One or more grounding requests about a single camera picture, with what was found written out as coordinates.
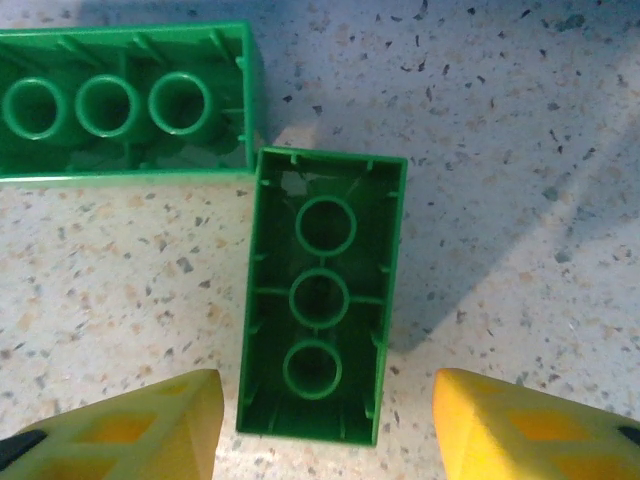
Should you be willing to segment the green lego brick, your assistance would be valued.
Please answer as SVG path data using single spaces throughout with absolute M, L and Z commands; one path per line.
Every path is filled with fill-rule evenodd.
M 263 73 L 244 21 L 0 30 L 0 185 L 249 175 Z
M 258 156 L 236 428 L 378 439 L 408 163 Z

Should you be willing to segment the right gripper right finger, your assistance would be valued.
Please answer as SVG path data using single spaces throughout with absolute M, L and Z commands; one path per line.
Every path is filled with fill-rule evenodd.
M 640 480 L 640 422 L 459 368 L 432 412 L 447 480 Z

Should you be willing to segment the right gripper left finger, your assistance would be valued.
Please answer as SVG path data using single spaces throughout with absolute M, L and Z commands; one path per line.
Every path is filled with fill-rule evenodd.
M 0 480 L 211 480 L 223 416 L 218 371 L 195 370 L 0 440 Z

